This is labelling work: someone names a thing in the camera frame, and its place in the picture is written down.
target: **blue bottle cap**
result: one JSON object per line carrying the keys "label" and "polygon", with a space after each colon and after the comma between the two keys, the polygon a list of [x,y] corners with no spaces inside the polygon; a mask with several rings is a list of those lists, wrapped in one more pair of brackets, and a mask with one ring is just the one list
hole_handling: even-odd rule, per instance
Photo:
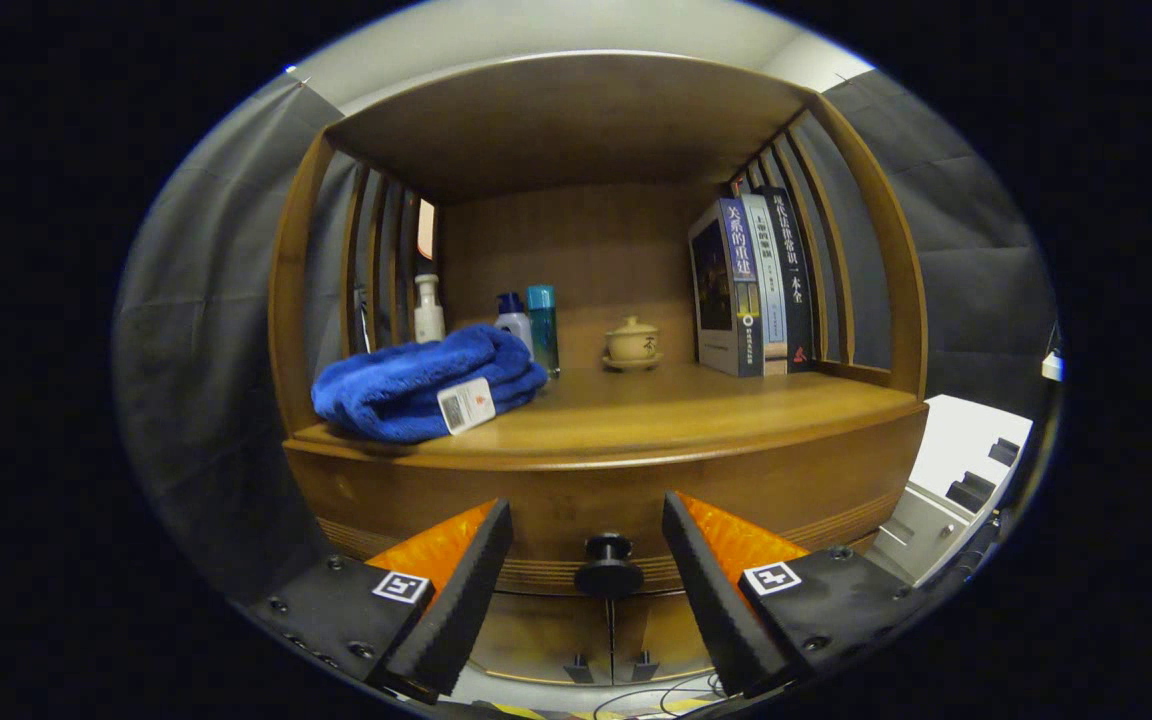
{"label": "blue bottle cap", "polygon": [[522,313],[522,300],[516,291],[502,291],[497,296],[497,312],[500,314]]}
{"label": "blue bottle cap", "polygon": [[554,286],[535,285],[526,288],[526,309],[544,310],[554,306]]}

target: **book spine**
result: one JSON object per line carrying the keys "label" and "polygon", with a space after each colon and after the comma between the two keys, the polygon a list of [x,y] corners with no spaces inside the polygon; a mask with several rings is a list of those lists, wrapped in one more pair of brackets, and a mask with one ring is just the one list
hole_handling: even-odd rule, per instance
{"label": "book spine", "polygon": [[760,188],[767,199],[772,227],[776,232],[776,253],[780,258],[785,288],[786,324],[788,340],[788,369],[790,372],[809,370],[813,366],[814,318],[812,274],[808,264],[806,247],[797,238],[790,194],[785,188],[764,185]]}
{"label": "book spine", "polygon": [[721,199],[727,234],[728,270],[732,274],[732,311],[735,314],[737,377],[763,374],[763,323],[758,293],[758,266],[741,200]]}
{"label": "book spine", "polygon": [[767,211],[767,200],[759,194],[741,196],[749,220],[750,240],[758,259],[758,288],[763,300],[763,373],[782,376],[787,372],[786,304],[781,281],[781,260],[776,251],[776,234]]}

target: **white pump bottle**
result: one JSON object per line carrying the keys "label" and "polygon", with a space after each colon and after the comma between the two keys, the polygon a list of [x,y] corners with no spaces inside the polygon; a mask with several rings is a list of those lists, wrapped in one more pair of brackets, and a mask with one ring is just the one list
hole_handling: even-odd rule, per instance
{"label": "white pump bottle", "polygon": [[416,287],[419,288],[420,300],[416,301],[416,342],[431,342],[444,340],[444,310],[438,305],[434,295],[434,287],[438,285],[438,275],[416,275]]}

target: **white label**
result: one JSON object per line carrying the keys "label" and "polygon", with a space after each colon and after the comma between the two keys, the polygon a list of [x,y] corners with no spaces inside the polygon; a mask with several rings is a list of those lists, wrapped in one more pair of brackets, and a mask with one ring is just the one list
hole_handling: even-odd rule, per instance
{"label": "white label", "polygon": [[772,594],[781,592],[783,589],[794,588],[803,582],[802,578],[790,570],[790,566],[785,562],[773,562],[764,564],[761,568],[750,568],[745,570],[745,579],[749,579],[750,588],[758,594]]}
{"label": "white label", "polygon": [[416,575],[391,571],[385,575],[385,579],[380,579],[380,584],[376,585],[371,592],[380,597],[388,597],[389,600],[415,605],[427,584],[429,578],[417,578]]}
{"label": "white label", "polygon": [[475,378],[438,393],[438,407],[444,411],[444,423],[448,432],[458,435],[468,429],[479,427],[495,418],[495,402],[492,388],[484,378]]}

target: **shelf surface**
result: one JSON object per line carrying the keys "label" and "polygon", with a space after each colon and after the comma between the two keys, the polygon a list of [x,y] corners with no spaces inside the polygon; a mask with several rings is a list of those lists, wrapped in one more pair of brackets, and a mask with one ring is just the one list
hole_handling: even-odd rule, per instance
{"label": "shelf surface", "polygon": [[919,406],[910,393],[823,373],[733,378],[695,364],[630,373],[570,370],[530,404],[461,435],[388,446],[317,424],[288,442],[302,450],[404,464],[590,468],[805,442],[889,420]]}
{"label": "shelf surface", "polygon": [[326,135],[435,204],[566,184],[722,183],[806,94],[708,60],[566,53],[431,81]]}

